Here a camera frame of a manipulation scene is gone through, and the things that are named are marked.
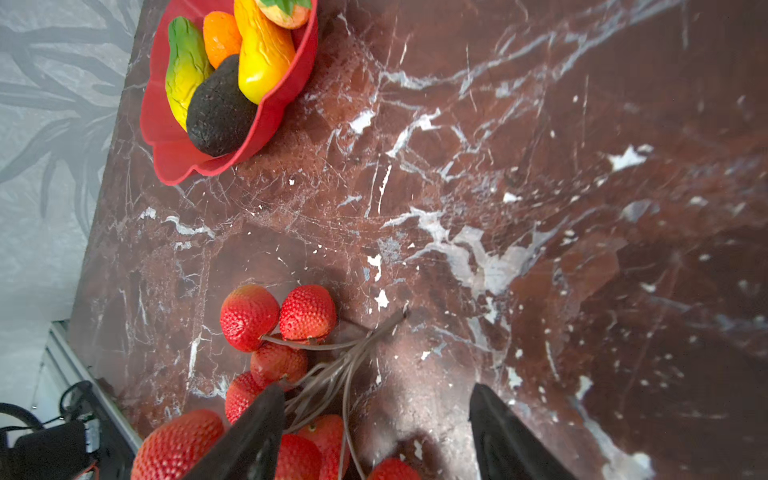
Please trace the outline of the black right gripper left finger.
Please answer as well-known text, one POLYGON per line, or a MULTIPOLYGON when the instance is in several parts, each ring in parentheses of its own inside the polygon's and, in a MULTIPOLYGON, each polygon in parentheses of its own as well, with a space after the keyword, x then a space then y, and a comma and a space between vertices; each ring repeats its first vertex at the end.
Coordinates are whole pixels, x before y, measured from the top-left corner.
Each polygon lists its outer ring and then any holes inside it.
POLYGON ((284 391, 270 385, 183 479, 274 479, 284 425, 284 391))

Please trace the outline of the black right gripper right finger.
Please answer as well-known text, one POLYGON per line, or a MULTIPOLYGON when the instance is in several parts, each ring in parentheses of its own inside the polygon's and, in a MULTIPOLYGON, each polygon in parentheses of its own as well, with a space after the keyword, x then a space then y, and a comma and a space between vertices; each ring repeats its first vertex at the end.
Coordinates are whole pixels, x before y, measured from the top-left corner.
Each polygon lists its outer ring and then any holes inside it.
POLYGON ((469 422, 481 479, 575 479, 489 386, 473 386, 469 422))

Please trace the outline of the dark fake avocado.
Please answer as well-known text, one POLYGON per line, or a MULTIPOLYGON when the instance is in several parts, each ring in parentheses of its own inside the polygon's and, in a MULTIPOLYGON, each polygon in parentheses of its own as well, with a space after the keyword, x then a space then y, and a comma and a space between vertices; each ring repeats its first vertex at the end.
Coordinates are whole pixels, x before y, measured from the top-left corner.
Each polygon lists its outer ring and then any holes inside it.
POLYGON ((187 136, 211 157, 239 149, 258 112, 238 85, 239 56, 227 57, 194 92, 188 107, 187 136))

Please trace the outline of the yellow fake banana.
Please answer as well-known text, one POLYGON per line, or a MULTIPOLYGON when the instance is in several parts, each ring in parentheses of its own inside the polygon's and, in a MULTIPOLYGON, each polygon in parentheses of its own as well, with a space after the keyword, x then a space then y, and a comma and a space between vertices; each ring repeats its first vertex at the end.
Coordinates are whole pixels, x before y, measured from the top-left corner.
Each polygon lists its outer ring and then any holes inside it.
POLYGON ((291 34, 265 16, 255 1, 235 1, 234 16, 242 37, 238 86, 248 100, 260 104, 291 68, 291 34))

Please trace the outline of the fake orange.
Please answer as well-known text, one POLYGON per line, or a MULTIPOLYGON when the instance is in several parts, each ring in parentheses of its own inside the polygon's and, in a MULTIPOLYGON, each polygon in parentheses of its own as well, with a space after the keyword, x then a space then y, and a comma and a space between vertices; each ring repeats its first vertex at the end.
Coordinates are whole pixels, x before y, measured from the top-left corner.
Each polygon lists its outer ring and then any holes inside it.
POLYGON ((214 69, 228 57, 240 53, 242 37, 232 14, 213 11, 206 15, 203 38, 207 58, 214 69))

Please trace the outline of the fake strawberry with green leaf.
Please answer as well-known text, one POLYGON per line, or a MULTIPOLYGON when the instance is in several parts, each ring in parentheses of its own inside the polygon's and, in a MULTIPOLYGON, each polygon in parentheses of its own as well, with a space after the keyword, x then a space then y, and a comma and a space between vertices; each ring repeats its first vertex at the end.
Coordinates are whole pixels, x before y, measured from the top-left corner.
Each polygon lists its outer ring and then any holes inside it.
POLYGON ((288 30, 304 26, 312 12, 311 0, 257 0, 256 4, 269 20, 288 30))

